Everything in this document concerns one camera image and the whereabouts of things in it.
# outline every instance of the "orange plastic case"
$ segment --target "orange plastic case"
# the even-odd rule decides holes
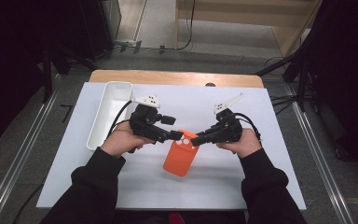
[[[197,137],[196,134],[186,130],[179,130],[179,132],[183,133],[182,139],[172,142],[163,168],[167,172],[183,177],[187,174],[199,147],[193,147],[190,141],[190,139]]]

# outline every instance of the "person's right hand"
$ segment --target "person's right hand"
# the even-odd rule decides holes
[[[261,149],[260,142],[252,129],[242,129],[241,139],[238,142],[216,143],[216,146],[237,153],[240,158]]]

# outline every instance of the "black sweatshirt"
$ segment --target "black sweatshirt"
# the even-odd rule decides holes
[[[241,183],[249,224],[306,223],[286,189],[286,174],[275,168],[264,149],[240,159]],[[72,172],[72,186],[41,223],[112,223],[117,204],[117,176],[125,163],[97,148],[86,166]]]

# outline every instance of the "light wood surface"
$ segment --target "light wood surface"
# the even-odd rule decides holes
[[[218,21],[272,26],[282,56],[293,51],[305,29],[310,28],[322,0],[198,0],[195,21]],[[192,1],[176,0],[178,20],[190,20]]]
[[[140,70],[95,70],[89,82],[127,81],[133,84],[264,88],[261,77],[254,75],[161,72]]]

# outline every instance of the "white tray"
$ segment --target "white tray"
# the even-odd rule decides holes
[[[126,104],[132,96],[132,84],[130,82],[108,82],[103,89],[103,97],[95,117],[87,148],[95,150],[100,147],[109,132],[118,112]],[[117,122],[127,117],[127,108],[121,113]]]

